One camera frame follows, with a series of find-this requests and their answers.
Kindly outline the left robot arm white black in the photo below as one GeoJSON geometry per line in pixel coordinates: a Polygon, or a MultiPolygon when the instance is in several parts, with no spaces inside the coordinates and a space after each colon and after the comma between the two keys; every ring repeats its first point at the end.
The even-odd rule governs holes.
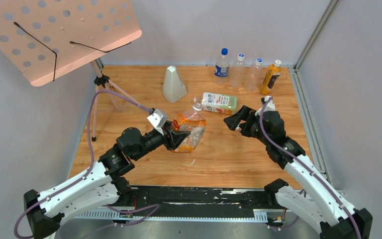
{"type": "Polygon", "coordinates": [[[124,174],[136,161],[160,146],[177,149],[190,131],[175,130],[170,121],[161,131],[141,134],[135,127],[125,129],[116,143],[98,161],[75,177],[48,190],[30,190],[24,194],[24,209],[33,239],[44,239],[55,233],[71,218],[117,202],[126,206],[132,192],[124,174]]]}

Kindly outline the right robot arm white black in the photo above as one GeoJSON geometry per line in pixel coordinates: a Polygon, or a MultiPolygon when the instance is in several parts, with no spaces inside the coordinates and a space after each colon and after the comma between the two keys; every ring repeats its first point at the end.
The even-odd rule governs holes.
{"type": "Polygon", "coordinates": [[[269,158],[308,194],[306,198],[284,180],[277,179],[265,186],[267,206],[290,209],[316,230],[321,239],[370,238],[372,214],[365,208],[357,209],[331,186],[302,147],[286,135],[279,112],[243,106],[223,121],[230,130],[263,143],[269,158]]]}

